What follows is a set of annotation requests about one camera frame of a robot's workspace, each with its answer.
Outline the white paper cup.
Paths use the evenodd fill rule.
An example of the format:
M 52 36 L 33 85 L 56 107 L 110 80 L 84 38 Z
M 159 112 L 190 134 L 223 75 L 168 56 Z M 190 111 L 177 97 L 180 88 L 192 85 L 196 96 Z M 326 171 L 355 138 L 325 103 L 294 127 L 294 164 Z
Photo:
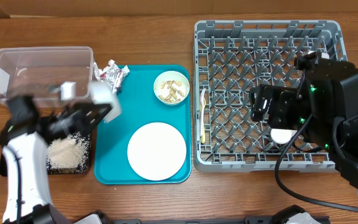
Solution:
M 295 135 L 296 130 L 292 129 L 271 129 L 270 137 L 277 144 L 286 144 Z

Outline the grey bowl with rice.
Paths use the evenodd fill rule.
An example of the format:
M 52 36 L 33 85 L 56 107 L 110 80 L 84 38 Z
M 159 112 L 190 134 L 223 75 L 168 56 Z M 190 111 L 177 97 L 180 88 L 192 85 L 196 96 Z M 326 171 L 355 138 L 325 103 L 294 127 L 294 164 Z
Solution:
M 109 104 L 112 109 L 103 118 L 106 123 L 111 122 L 122 113 L 122 108 L 119 99 L 115 93 L 112 92 L 109 85 L 103 82 L 93 81 L 88 85 L 89 95 L 94 104 Z

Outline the yellow plastic fork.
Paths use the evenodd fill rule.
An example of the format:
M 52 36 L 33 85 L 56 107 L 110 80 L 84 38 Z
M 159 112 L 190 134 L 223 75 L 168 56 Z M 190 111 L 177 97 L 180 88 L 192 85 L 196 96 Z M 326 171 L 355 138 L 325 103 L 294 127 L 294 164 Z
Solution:
M 206 102 L 204 98 L 200 101 L 201 103 L 201 118 L 200 118 L 200 142 L 201 144 L 205 143 L 206 137 L 205 137 L 205 129 L 204 129 L 204 109 L 206 106 Z

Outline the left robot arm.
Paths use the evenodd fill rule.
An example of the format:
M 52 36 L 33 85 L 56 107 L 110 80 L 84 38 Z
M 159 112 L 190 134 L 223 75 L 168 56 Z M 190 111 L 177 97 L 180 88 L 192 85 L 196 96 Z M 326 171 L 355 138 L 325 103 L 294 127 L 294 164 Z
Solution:
M 13 97 L 7 105 L 11 118 L 0 133 L 8 180 L 3 223 L 69 223 L 52 203 L 47 172 L 48 144 L 77 132 L 89 134 L 112 106 L 75 103 L 58 116 L 41 117 L 30 95 Z

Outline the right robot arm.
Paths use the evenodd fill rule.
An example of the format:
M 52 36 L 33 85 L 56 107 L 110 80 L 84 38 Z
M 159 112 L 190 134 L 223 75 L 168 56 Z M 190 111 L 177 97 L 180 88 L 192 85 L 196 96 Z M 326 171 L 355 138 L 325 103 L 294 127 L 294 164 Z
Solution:
M 302 72 L 296 88 L 261 84 L 249 92 L 251 119 L 272 130 L 292 131 L 276 162 L 278 186 L 298 200 L 357 212 L 358 207 L 327 202 L 298 194 L 279 178 L 280 164 L 298 136 L 326 151 L 341 177 L 358 191 L 358 68 L 348 61 L 333 60 L 326 53 L 310 51 L 297 56 L 294 67 Z

